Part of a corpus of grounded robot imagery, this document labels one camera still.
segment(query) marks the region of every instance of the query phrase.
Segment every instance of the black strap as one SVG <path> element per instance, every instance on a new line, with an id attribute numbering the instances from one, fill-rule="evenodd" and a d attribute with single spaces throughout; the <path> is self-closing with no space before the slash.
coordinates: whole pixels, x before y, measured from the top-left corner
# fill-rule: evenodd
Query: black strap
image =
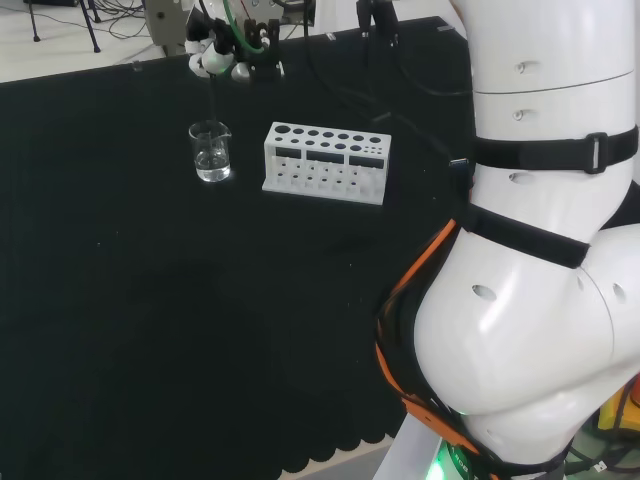
<path id="1" fill-rule="evenodd" d="M 538 465 L 520 465 L 516 463 L 501 462 L 499 460 L 491 460 L 486 456 L 476 455 L 470 452 L 466 448 L 463 448 L 465 456 L 471 460 L 472 463 L 480 464 L 486 471 L 497 475 L 501 479 L 509 479 L 513 477 L 519 477 L 523 475 L 535 475 L 537 473 L 550 473 L 558 470 L 564 465 L 564 462 L 569 455 L 573 440 L 565 447 L 565 449 L 556 455 L 554 458 L 545 463 Z"/>
<path id="2" fill-rule="evenodd" d="M 468 160 L 452 161 L 450 173 L 458 198 L 454 219 L 467 232 L 563 267 L 578 268 L 582 265 L 589 251 L 588 243 L 503 217 L 469 203 L 472 175 Z"/>
<path id="3" fill-rule="evenodd" d="M 638 153 L 638 127 L 619 135 L 592 133 L 581 140 L 510 142 L 476 138 L 473 160 L 513 170 L 584 170 L 602 173 Z"/>

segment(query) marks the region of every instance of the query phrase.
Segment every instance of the green tube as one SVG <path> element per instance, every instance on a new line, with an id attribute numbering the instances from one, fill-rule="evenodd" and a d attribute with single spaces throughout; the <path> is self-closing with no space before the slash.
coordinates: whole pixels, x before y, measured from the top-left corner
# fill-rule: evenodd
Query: green tube
<path id="1" fill-rule="evenodd" d="M 262 52 L 264 52 L 264 48 L 262 48 L 262 47 L 254 48 L 251 45 L 249 45 L 249 42 L 247 42 L 247 39 L 244 38 L 244 35 L 242 34 L 242 32 L 240 32 L 240 30 L 238 30 L 238 26 L 236 25 L 236 21 L 234 20 L 233 15 L 231 14 L 231 7 L 229 6 L 229 0 L 222 0 L 222 3 L 224 3 L 224 11 L 227 14 L 227 20 L 229 21 L 229 25 L 231 25 L 231 30 L 233 30 L 233 34 L 236 36 L 236 38 L 238 39 L 238 41 L 242 45 L 242 48 L 245 48 L 245 49 L 249 50 L 251 53 L 262 53 Z"/>

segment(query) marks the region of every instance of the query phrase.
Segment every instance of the hole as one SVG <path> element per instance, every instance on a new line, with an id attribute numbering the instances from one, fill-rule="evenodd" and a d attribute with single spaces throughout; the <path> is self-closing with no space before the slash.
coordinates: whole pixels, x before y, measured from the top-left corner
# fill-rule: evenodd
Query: hole
<path id="1" fill-rule="evenodd" d="M 531 185 L 535 179 L 536 177 L 530 173 L 512 173 L 509 175 L 509 180 L 518 185 Z"/>
<path id="2" fill-rule="evenodd" d="M 613 284 L 613 293 L 616 294 L 616 298 L 620 303 L 627 303 L 627 294 L 624 292 L 624 289 L 617 283 Z"/>
<path id="3" fill-rule="evenodd" d="M 473 293 L 487 302 L 495 302 L 498 299 L 496 294 L 489 287 L 485 287 L 484 285 L 474 285 L 471 288 L 473 289 Z"/>
<path id="4" fill-rule="evenodd" d="M 307 152 L 307 160 L 344 164 L 344 155 L 310 150 Z"/>
<path id="5" fill-rule="evenodd" d="M 381 158 L 369 158 L 369 157 L 352 157 L 349 156 L 349 164 L 352 167 L 367 167 L 367 168 L 384 168 L 384 160 Z"/>
<path id="6" fill-rule="evenodd" d="M 276 147 L 276 155 L 278 157 L 302 158 L 302 152 L 295 148 Z"/>

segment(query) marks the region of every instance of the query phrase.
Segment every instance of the strap buckle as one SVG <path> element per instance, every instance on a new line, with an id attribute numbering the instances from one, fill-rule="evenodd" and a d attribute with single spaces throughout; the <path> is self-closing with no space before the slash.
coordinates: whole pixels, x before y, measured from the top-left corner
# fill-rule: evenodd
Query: strap buckle
<path id="1" fill-rule="evenodd" d="M 604 173 L 609 166 L 609 135 L 604 132 L 591 133 L 587 140 L 593 143 L 593 162 L 584 169 L 589 175 Z"/>

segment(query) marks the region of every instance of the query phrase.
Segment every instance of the green light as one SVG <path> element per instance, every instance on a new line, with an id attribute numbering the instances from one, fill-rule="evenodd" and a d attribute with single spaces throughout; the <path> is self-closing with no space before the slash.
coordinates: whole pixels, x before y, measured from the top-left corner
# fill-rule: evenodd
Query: green light
<path id="1" fill-rule="evenodd" d="M 429 469 L 429 473 L 427 473 L 427 478 L 425 480 L 444 480 L 444 470 L 442 470 L 442 466 L 440 462 L 437 460 L 431 465 Z"/>

